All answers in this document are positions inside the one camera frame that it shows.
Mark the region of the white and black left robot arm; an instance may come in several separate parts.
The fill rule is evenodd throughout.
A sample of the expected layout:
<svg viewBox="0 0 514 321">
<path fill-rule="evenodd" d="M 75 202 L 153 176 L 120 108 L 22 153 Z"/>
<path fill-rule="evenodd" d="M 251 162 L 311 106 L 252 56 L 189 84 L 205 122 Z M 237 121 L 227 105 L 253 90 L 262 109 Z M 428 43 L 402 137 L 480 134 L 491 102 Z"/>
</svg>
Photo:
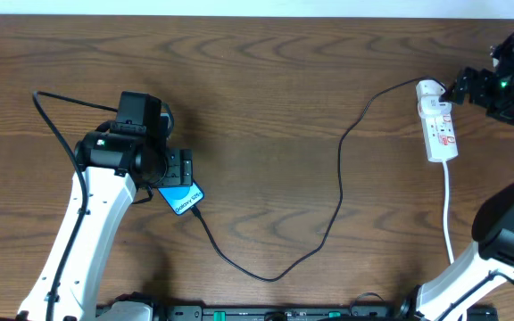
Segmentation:
<svg viewBox="0 0 514 321">
<path fill-rule="evenodd" d="M 120 222 L 137 189 L 159 189 L 182 214 L 201 191 L 193 180 L 192 153 L 167 149 L 161 168 L 148 174 L 149 156 L 133 136 L 89 133 L 78 144 L 83 171 L 74 174 L 70 202 L 45 267 L 17 313 L 19 320 L 156 320 L 159 307 L 132 293 L 100 312 L 96 298 Z"/>
</svg>

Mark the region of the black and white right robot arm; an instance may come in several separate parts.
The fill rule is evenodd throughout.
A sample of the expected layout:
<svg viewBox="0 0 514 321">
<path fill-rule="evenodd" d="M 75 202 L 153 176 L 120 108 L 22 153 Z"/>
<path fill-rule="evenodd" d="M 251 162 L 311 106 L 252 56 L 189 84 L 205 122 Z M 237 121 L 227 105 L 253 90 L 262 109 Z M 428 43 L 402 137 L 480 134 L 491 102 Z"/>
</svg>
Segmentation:
<svg viewBox="0 0 514 321">
<path fill-rule="evenodd" d="M 487 116 L 514 126 L 514 36 L 491 50 L 492 70 L 465 68 L 450 87 L 424 78 L 416 86 L 427 157 L 445 165 L 457 154 L 453 104 L 469 102 Z M 472 225 L 472 241 L 435 279 L 417 286 L 398 317 L 459 320 L 490 291 L 514 284 L 514 182 L 484 202 Z"/>
</svg>

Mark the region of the blue Galaxy smartphone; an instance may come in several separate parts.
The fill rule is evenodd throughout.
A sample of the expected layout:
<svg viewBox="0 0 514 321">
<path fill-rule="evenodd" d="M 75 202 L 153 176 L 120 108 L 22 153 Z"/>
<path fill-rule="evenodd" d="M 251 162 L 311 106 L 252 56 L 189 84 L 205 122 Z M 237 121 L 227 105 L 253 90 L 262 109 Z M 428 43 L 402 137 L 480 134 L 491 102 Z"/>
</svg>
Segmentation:
<svg viewBox="0 0 514 321">
<path fill-rule="evenodd" d="M 191 210 L 204 198 L 202 188 L 195 181 L 190 186 L 159 188 L 158 192 L 177 216 Z"/>
</svg>

